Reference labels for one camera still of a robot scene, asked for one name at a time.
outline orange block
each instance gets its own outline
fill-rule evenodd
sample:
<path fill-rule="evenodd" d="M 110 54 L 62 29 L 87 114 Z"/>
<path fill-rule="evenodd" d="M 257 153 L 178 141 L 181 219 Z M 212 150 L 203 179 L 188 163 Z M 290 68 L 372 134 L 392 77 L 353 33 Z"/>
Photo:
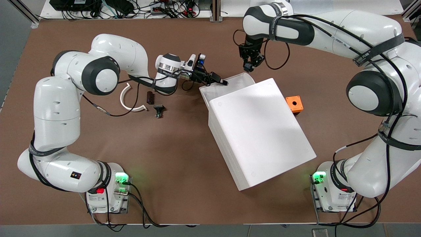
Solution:
<path fill-rule="evenodd" d="M 301 103 L 300 96 L 297 95 L 297 96 L 287 97 L 285 98 L 285 100 L 287 101 L 287 104 L 290 107 L 293 114 L 297 115 L 298 113 L 303 111 L 304 107 L 303 107 L 303 104 Z"/>

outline brown tabletop surface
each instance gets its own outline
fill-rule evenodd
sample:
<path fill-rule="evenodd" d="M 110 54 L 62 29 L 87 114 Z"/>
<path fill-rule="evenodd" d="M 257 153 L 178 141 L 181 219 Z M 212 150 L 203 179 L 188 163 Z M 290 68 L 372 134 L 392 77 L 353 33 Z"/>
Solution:
<path fill-rule="evenodd" d="M 406 36 L 413 36 L 408 23 Z M 154 20 L 63 20 L 42 21 L 31 31 L 7 100 L 0 113 L 1 224 L 92 223 L 77 193 L 46 187 L 17 168 L 21 152 L 29 145 L 34 128 L 35 84 L 49 76 L 54 57 L 63 50 L 90 50 L 100 33 L 121 35 L 139 42 L 149 57 L 149 75 L 155 76 L 155 59 L 172 53 L 187 60 L 204 53 L 205 66 L 222 78 L 242 73 L 242 60 L 232 42 L 241 28 L 240 18 L 222 23 L 208 19 Z M 244 40 L 238 34 L 237 41 Z M 198 85 L 180 89 L 172 96 L 156 95 L 156 104 L 167 110 L 156 119 L 155 110 L 110 117 L 82 100 L 81 135 L 69 150 L 94 160 L 116 162 L 133 176 L 145 206 L 157 223 L 251 224 L 315 222 L 309 178 L 317 166 L 332 159 L 338 148 L 376 133 L 381 118 L 354 108 L 345 88 L 361 70 L 350 59 L 315 49 L 291 45 L 291 57 L 281 70 L 261 65 L 251 76 L 256 82 L 274 78 L 284 96 L 300 95 L 304 111 L 297 116 L 317 158 L 255 187 L 238 191 L 208 128 L 208 110 Z M 272 67 L 286 57 L 282 42 L 269 42 L 267 57 Z M 125 72 L 121 80 L 127 79 Z M 109 96 L 86 96 L 114 114 L 124 113 L 119 95 L 125 83 Z M 146 104 L 149 88 L 141 86 L 140 104 Z M 131 91 L 127 104 L 134 101 Z M 361 152 L 361 144 L 344 150 L 338 159 Z M 421 222 L 421 169 L 414 171 L 390 192 L 382 203 L 380 222 Z M 374 204 L 362 203 L 360 210 Z M 129 214 L 112 215 L 114 223 L 141 223 L 140 208 L 131 202 Z M 374 210 L 355 222 L 369 222 Z M 322 213 L 321 221 L 338 221 L 340 214 Z"/>

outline green light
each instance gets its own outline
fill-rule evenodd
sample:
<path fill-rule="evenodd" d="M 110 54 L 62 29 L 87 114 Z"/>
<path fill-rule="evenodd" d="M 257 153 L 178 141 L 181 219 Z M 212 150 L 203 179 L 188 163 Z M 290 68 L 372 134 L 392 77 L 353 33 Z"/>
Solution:
<path fill-rule="evenodd" d="M 123 183 L 129 180 L 129 176 L 124 172 L 117 172 L 115 173 L 115 181 L 119 183 Z"/>
<path fill-rule="evenodd" d="M 323 178 L 326 177 L 326 172 L 317 171 L 313 174 L 313 180 L 315 184 L 323 183 Z"/>

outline white robotic arm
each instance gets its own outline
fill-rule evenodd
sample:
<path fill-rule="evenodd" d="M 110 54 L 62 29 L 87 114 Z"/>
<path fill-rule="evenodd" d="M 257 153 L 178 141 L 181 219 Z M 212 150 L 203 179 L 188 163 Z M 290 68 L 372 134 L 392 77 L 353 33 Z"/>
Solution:
<path fill-rule="evenodd" d="M 355 192 L 376 197 L 386 191 L 388 173 L 392 188 L 415 170 L 421 163 L 421 147 L 416 145 L 421 143 L 420 45 L 405 42 L 399 23 L 385 16 L 336 10 L 312 18 L 294 15 L 293 5 L 286 0 L 259 2 L 266 4 L 250 7 L 243 18 L 246 40 L 240 46 L 240 55 L 246 71 L 253 71 L 264 60 L 260 54 L 263 38 L 352 58 L 364 69 L 347 86 L 350 102 L 364 112 L 386 117 L 379 135 L 363 153 L 337 162 L 339 172 L 333 162 L 319 166 L 313 177 L 317 178 L 317 194 L 323 210 L 346 211 L 353 205 Z M 391 141 L 388 135 L 396 119 Z M 390 172 L 386 144 L 389 145 Z"/>
<path fill-rule="evenodd" d="M 145 49 L 133 40 L 108 34 L 96 36 L 88 53 L 59 53 L 51 72 L 54 76 L 41 79 L 35 87 L 34 137 L 30 148 L 20 155 L 18 168 L 53 188 L 87 192 L 93 213 L 106 213 L 107 207 L 109 212 L 119 212 L 127 195 L 126 186 L 121 184 L 128 179 L 123 168 L 67 150 L 80 135 L 80 99 L 84 92 L 112 93 L 120 70 L 125 70 L 136 82 L 170 94 L 176 89 L 175 72 L 184 63 L 178 56 L 161 55 L 157 60 L 157 76 L 150 78 Z"/>

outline open white box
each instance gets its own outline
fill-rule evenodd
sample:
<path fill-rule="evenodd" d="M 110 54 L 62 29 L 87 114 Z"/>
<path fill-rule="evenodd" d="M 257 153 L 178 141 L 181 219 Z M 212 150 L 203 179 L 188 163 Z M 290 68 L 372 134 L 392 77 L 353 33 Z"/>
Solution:
<path fill-rule="evenodd" d="M 255 83 L 247 73 L 228 86 L 200 87 L 209 128 L 238 190 L 316 157 L 273 78 Z"/>

